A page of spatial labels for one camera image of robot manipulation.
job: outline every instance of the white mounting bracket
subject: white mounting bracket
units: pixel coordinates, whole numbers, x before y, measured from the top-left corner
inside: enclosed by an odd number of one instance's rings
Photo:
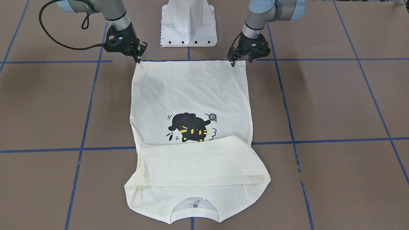
[[[214,7],[207,0],[169,0],[162,7],[160,46],[203,47],[217,44]]]

